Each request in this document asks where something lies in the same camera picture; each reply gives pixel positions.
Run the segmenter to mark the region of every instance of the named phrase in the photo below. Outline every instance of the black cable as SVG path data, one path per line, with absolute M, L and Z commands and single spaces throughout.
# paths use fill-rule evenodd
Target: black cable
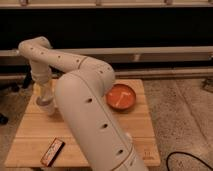
M 28 88 L 29 85 L 30 85 L 30 83 L 31 83 L 31 81 L 32 81 L 31 72 L 28 71 L 27 74 L 26 74 L 26 76 L 25 76 L 25 78 L 24 78 L 24 82 L 23 82 L 23 84 L 22 84 L 22 88 L 23 88 L 23 89 Z
M 201 160 L 200 158 L 194 156 L 193 154 L 190 154 L 190 153 L 186 153 L 186 152 L 181 152 L 181 151 L 174 151 L 172 153 L 170 153 L 167 158 L 166 158 L 166 167 L 167 167 L 167 170 L 168 171 L 171 171 L 170 168 L 169 168 L 169 159 L 172 155 L 174 154 L 184 154 L 186 156 L 190 156 L 196 160 L 198 160 L 199 162 L 201 162 L 203 165 L 205 165 L 207 168 L 209 168 L 211 171 L 213 171 L 213 167 L 211 167 L 210 165 L 208 165 L 206 162 L 204 162 L 203 160 Z

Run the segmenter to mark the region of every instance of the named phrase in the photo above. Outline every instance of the black wall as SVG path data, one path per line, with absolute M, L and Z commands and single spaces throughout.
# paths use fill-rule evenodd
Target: black wall
M 213 45 L 213 8 L 0 10 L 0 49 L 46 36 L 54 48 Z

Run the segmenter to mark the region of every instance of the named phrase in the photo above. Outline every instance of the floor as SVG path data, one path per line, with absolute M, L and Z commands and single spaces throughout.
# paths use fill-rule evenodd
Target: floor
M 150 167 L 150 171 L 166 171 L 166 157 L 177 150 L 192 153 L 213 166 L 213 93 L 202 90 L 203 80 L 144 81 L 162 161 L 159 167 Z M 0 112 L 10 119 L 7 125 L 0 126 L 0 171 L 30 171 L 6 169 L 3 163 L 31 93 L 32 86 L 18 93 L 0 92 Z M 209 171 L 196 160 L 179 154 L 169 164 L 172 171 Z

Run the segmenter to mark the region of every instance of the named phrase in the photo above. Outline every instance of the wooden table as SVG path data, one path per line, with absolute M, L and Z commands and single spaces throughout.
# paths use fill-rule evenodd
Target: wooden table
M 147 166 L 158 166 L 160 158 L 155 141 L 143 83 L 141 80 L 117 80 L 131 86 L 137 101 L 134 108 L 121 113 L 112 110 L 121 127 L 133 137 L 133 143 Z M 49 117 L 36 105 L 37 86 L 13 140 L 5 161 L 6 167 L 43 167 L 40 159 L 55 137 L 66 145 L 52 167 L 87 167 L 88 162 L 59 112 Z

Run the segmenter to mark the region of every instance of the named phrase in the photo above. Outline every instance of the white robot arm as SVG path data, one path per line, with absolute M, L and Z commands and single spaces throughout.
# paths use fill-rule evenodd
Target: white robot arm
M 49 65 L 65 72 L 55 87 L 56 103 L 92 169 L 148 171 L 102 100 L 115 80 L 112 67 L 101 60 L 50 48 L 44 37 L 19 44 L 20 54 L 30 60 L 33 80 L 41 87 L 37 104 L 54 112 Z

